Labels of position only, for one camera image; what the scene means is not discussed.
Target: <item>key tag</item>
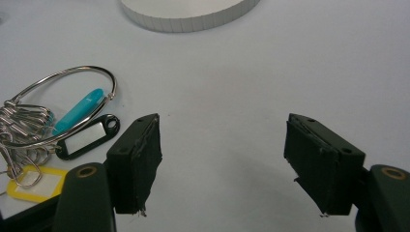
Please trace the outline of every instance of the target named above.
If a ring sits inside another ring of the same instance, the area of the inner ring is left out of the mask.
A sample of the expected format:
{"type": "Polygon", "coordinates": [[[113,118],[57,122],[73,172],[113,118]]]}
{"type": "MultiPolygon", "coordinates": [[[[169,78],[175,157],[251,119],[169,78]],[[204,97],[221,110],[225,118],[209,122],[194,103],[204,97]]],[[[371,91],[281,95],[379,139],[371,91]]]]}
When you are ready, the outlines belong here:
{"type": "MultiPolygon", "coordinates": [[[[34,186],[24,188],[19,186],[14,180],[10,180],[7,186],[7,194],[15,199],[41,203],[61,193],[64,180],[68,171],[39,166],[42,171],[42,178],[34,186]]],[[[38,170],[33,165],[23,168],[23,174],[18,177],[20,183],[31,183],[39,176],[38,170]]]]}
{"type": "Polygon", "coordinates": [[[113,138],[120,130],[120,120],[105,114],[79,132],[59,140],[55,154],[61,160],[73,160],[113,138]]]}

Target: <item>white surface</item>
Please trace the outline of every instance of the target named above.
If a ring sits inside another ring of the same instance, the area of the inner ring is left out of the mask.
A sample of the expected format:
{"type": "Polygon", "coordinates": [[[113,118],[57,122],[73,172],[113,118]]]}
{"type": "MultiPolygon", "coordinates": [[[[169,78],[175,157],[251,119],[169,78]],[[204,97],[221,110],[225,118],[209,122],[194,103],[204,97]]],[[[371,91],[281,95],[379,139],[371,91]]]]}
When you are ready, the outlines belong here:
{"type": "Polygon", "coordinates": [[[222,26],[249,12],[259,0],[121,0],[141,27],[158,32],[196,32],[222,26]]]}
{"type": "MultiPolygon", "coordinates": [[[[103,113],[161,115],[163,161],[148,217],[118,231],[354,231],[320,217],[283,158],[290,112],[315,118],[367,153],[365,167],[410,166],[410,2],[261,1],[199,33],[135,27],[115,1],[0,1],[0,99],[51,73],[97,65],[118,78],[103,113]]],[[[109,80],[61,79],[30,101],[69,110],[109,80]]],[[[115,139],[73,161],[104,161],[115,139]]],[[[30,204],[0,196],[4,214],[30,204]]]]}

